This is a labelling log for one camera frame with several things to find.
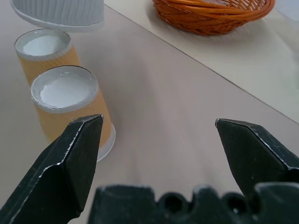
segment wooden table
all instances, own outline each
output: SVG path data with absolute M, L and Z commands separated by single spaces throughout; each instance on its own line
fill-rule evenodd
M 7 1 L 0 12 L 2 206 L 46 143 L 13 48 L 35 27 Z M 299 155 L 297 123 L 112 9 L 105 13 L 103 29 L 71 36 L 82 64 L 98 78 L 117 138 L 97 166 L 85 211 L 71 224 L 87 221 L 101 185 L 150 185 L 157 198 L 178 191 L 190 199 L 198 184 L 213 185 L 221 195 L 239 191 L 214 127 L 217 118 L 260 124 Z

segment orange wicker basket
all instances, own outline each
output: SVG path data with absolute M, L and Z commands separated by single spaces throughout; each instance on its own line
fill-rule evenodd
M 153 0 L 159 17 L 199 35 L 226 34 L 249 21 L 259 20 L 275 0 Z

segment paper cup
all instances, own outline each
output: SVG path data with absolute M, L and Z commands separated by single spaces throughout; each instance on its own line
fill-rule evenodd
M 39 27 L 89 32 L 104 25 L 104 0 L 11 0 L 19 17 Z
M 115 128 L 96 77 L 78 66 L 61 66 L 39 75 L 31 86 L 41 126 L 49 141 L 58 138 L 73 120 L 104 115 L 98 161 L 113 147 Z
M 70 36 L 62 31 L 30 31 L 19 37 L 14 47 L 29 85 L 49 69 L 61 65 L 81 65 Z

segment wicker basket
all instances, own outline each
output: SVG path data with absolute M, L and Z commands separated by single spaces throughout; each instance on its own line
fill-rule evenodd
M 159 17 L 199 35 L 221 35 L 249 21 L 259 20 L 275 0 L 153 0 Z

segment orange paper cup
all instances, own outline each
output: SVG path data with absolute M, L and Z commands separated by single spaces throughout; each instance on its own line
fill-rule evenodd
M 33 81 L 31 96 L 50 142 L 58 138 L 75 119 L 104 115 L 98 161 L 110 152 L 116 132 L 97 79 L 90 71 L 78 66 L 50 69 Z
M 70 36 L 59 30 L 30 31 L 14 44 L 29 85 L 43 72 L 61 66 L 80 66 Z

